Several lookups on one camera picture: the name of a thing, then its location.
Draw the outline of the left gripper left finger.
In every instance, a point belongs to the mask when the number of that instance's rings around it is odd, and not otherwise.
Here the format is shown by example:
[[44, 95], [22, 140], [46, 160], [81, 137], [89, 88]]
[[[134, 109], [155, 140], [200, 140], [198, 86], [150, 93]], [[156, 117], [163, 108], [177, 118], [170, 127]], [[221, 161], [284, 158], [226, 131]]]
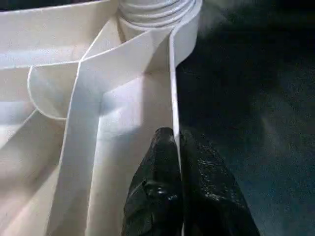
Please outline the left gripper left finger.
[[159, 128], [137, 168], [124, 206], [123, 235], [179, 236], [183, 195], [173, 130]]

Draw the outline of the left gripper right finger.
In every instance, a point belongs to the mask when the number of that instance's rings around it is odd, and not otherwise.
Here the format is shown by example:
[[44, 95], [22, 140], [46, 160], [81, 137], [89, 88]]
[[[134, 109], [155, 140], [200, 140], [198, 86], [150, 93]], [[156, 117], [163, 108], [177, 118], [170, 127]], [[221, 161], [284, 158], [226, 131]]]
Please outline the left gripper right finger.
[[258, 236], [232, 172], [201, 133], [182, 130], [180, 158], [186, 236]]

